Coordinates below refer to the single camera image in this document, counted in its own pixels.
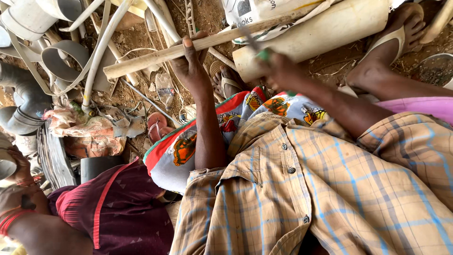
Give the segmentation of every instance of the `dirt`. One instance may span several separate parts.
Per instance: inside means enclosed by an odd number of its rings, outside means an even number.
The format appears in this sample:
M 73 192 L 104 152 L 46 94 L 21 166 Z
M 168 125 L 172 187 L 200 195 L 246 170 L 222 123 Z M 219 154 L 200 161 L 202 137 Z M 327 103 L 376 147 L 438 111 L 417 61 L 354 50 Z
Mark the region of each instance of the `dirt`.
M 185 15 L 182 12 L 185 12 L 184 0 L 166 0 L 167 6 L 170 10 L 172 19 L 175 23 L 176 30 L 178 34 L 182 37 L 188 33 L 188 27 L 185 21 Z M 434 17 L 436 12 L 439 10 L 440 5 L 436 1 L 424 1 L 422 5 L 425 9 L 425 21 L 429 24 L 429 21 Z M 197 30 L 205 30 L 209 34 L 216 34 L 220 32 L 225 26 L 222 24 L 222 19 L 224 19 L 224 11 L 220 6 L 218 0 L 193 0 L 193 11 L 194 11 L 194 22 Z M 94 41 L 97 40 L 96 33 L 94 32 L 93 25 L 88 19 L 86 21 L 86 27 L 89 34 L 92 34 Z M 68 34 L 62 34 L 63 38 L 68 37 Z M 122 54 L 127 53 L 128 51 L 136 48 L 152 48 L 153 43 L 156 49 L 166 48 L 166 45 L 162 47 L 159 41 L 159 34 L 157 32 L 151 32 L 151 39 L 146 33 L 146 27 L 144 23 L 139 23 L 134 27 L 123 30 L 121 32 L 115 32 L 112 36 L 112 40 L 117 45 L 119 51 Z M 319 55 L 316 58 L 309 59 L 300 63 L 300 66 L 303 67 L 303 70 L 306 75 L 309 75 L 315 79 L 319 79 L 332 87 L 337 87 L 345 84 L 345 79 L 349 71 L 354 68 L 358 60 L 363 57 L 367 48 L 369 47 L 370 38 L 363 38 L 359 41 L 353 42 L 351 44 L 345 45 L 338 49 L 332 50 L 325 54 Z M 232 58 L 232 52 L 239 49 L 239 46 L 234 45 L 231 42 L 223 43 L 214 47 L 220 53 L 225 55 L 230 60 Z M 447 25 L 441 35 L 436 38 L 432 43 L 425 45 L 419 52 L 411 52 L 405 54 L 396 63 L 392 66 L 393 70 L 403 76 L 421 80 L 427 83 L 434 83 L 441 86 L 448 82 L 451 78 L 451 73 L 453 71 L 453 63 L 450 60 L 438 59 L 433 61 L 428 61 L 420 66 L 417 66 L 423 59 L 444 52 L 453 52 L 453 29 L 450 25 Z M 143 49 L 134 51 L 128 54 L 129 58 L 135 58 L 152 52 L 149 49 Z M 216 58 L 208 54 L 205 60 L 205 64 L 208 69 L 212 62 Z M 7 57 L 4 61 L 24 67 L 24 64 L 20 60 L 12 59 Z M 164 69 L 161 68 L 158 73 L 163 73 Z M 193 98 L 188 90 L 186 90 L 178 81 L 174 73 L 170 70 L 170 74 L 173 79 L 173 83 L 176 87 L 179 88 L 181 93 L 182 100 L 178 95 L 175 96 L 175 99 L 172 102 L 172 109 L 168 112 L 170 116 L 174 118 L 179 117 L 179 111 L 183 105 L 193 104 Z M 156 72 L 151 74 L 150 80 L 154 81 Z M 144 77 L 139 77 L 139 84 L 136 88 L 143 94 L 148 90 L 150 81 Z M 248 83 L 249 87 L 254 87 L 258 84 L 264 84 L 265 79 L 259 79 Z M 92 99 L 97 104 L 108 104 L 113 106 L 126 106 L 129 108 L 134 108 L 139 101 L 144 101 L 143 98 L 132 91 L 127 84 L 122 81 L 118 81 L 115 90 L 110 97 L 110 93 L 105 92 L 94 92 Z M 164 105 L 158 100 L 156 92 L 148 92 L 148 95 L 151 100 L 153 100 L 159 107 L 164 109 Z M 76 102 L 81 103 L 82 97 L 79 96 L 76 98 Z M 156 112 L 157 109 L 153 106 L 147 107 L 147 115 Z M 172 121 L 168 121 L 169 126 L 175 127 Z M 130 143 L 141 156 L 144 155 L 146 150 L 143 148 L 145 138 L 147 137 L 147 130 L 144 134 L 139 135 L 134 139 L 130 139 Z

